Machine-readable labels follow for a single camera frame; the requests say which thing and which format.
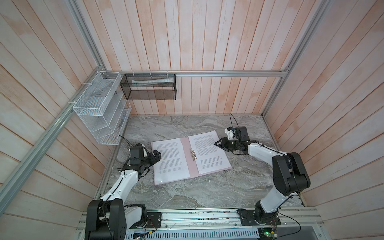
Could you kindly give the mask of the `pink file folder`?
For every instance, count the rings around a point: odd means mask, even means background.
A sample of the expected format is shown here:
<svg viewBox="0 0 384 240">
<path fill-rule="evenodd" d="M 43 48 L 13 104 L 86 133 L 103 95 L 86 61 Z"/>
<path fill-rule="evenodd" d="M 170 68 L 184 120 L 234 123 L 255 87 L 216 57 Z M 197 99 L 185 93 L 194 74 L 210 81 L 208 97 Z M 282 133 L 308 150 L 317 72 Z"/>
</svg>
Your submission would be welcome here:
<svg viewBox="0 0 384 240">
<path fill-rule="evenodd" d="M 199 174 L 196 162 L 194 162 L 193 159 L 192 159 L 192 155 L 191 155 L 192 147 L 190 145 L 189 137 L 187 137 L 187 138 L 178 138 L 178 139 L 181 139 L 181 142 L 182 142 L 183 147 L 184 147 L 184 152 L 185 152 L 185 155 L 186 155 L 187 164 L 188 164 L 188 168 L 189 168 L 189 171 L 190 171 L 190 177 L 188 179 L 193 179 L 193 178 L 205 176 L 205 175 L 200 175 Z"/>
</svg>

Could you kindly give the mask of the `printed paper sheet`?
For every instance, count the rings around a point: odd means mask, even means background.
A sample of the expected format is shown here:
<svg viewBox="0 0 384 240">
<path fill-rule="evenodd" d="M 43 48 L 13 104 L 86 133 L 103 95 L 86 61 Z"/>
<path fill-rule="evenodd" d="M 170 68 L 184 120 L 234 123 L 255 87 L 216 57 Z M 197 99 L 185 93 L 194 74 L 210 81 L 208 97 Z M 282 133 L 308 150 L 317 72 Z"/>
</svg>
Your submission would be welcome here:
<svg viewBox="0 0 384 240">
<path fill-rule="evenodd" d="M 190 145 L 195 152 L 195 162 L 200 175 L 206 175 L 232 168 L 226 152 L 215 145 L 219 140 L 215 130 L 189 136 Z"/>
<path fill-rule="evenodd" d="M 161 160 L 154 165 L 156 186 L 190 177 L 181 139 L 152 142 L 152 150 L 153 153 L 157 150 L 161 154 Z"/>
</svg>

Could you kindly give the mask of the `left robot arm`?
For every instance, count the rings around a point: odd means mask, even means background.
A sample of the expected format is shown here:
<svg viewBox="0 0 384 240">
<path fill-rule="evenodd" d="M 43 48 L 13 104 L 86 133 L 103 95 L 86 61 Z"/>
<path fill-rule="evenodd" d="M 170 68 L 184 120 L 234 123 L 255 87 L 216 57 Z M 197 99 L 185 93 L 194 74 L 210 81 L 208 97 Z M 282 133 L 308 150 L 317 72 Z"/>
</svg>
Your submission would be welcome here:
<svg viewBox="0 0 384 240">
<path fill-rule="evenodd" d="M 148 214 L 144 204 L 125 206 L 132 188 L 145 177 L 150 168 L 162 159 L 157 150 L 149 152 L 143 144 L 130 148 L 130 156 L 120 169 L 120 176 L 111 189 L 87 208 L 86 240 L 123 240 L 131 227 L 146 229 Z"/>
</svg>

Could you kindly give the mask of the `metal folder clip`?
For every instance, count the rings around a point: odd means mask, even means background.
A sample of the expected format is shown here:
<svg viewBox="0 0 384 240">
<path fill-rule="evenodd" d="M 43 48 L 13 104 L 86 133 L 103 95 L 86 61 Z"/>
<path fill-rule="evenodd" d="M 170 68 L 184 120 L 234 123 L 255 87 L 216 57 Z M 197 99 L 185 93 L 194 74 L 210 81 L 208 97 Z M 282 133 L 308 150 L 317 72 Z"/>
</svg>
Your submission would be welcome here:
<svg viewBox="0 0 384 240">
<path fill-rule="evenodd" d="M 196 161 L 196 159 L 197 159 L 197 156 L 196 156 L 196 153 L 195 153 L 195 151 L 194 151 L 194 150 L 192 150 L 192 149 L 191 149 L 191 155 L 192 155 L 192 159 L 193 159 L 193 161 L 195 162 L 195 161 Z"/>
</svg>

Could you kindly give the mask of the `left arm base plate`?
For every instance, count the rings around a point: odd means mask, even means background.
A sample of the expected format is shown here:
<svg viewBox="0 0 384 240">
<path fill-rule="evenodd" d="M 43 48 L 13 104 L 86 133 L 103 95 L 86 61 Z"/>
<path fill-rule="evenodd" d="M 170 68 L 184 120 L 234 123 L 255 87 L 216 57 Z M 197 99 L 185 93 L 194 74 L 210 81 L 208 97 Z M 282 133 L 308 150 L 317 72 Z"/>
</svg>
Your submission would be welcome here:
<svg viewBox="0 0 384 240">
<path fill-rule="evenodd" d="M 130 229 L 144 229 L 152 228 L 159 229 L 162 223 L 162 213 L 161 212 L 149 212 L 147 216 L 141 218 L 137 223 L 133 224 Z"/>
</svg>

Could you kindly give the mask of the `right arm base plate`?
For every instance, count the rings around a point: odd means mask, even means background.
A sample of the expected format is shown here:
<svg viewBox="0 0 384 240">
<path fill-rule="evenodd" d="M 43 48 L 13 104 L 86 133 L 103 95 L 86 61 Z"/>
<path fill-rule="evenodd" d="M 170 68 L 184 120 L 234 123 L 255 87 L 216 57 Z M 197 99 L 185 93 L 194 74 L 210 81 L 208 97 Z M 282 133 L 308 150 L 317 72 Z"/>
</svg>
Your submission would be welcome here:
<svg viewBox="0 0 384 240">
<path fill-rule="evenodd" d="M 265 213 L 259 208 L 256 208 L 255 210 L 238 209 L 236 212 L 240 217 L 242 226 L 281 225 L 277 212 Z"/>
</svg>

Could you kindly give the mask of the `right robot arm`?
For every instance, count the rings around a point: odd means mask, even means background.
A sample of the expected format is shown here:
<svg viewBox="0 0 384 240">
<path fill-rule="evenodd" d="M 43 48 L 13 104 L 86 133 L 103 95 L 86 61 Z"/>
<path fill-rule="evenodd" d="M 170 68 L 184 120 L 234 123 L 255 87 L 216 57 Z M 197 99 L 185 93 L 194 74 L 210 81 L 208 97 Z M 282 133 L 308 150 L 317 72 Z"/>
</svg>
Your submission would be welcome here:
<svg viewBox="0 0 384 240">
<path fill-rule="evenodd" d="M 215 142 L 215 146 L 234 154 L 247 155 L 269 164 L 273 169 L 274 186 L 255 205 L 254 221 L 258 225 L 272 223 L 278 209 L 293 195 L 311 186 L 311 180 L 298 153 L 286 153 L 251 140 L 246 127 L 225 129 L 226 137 Z"/>
</svg>

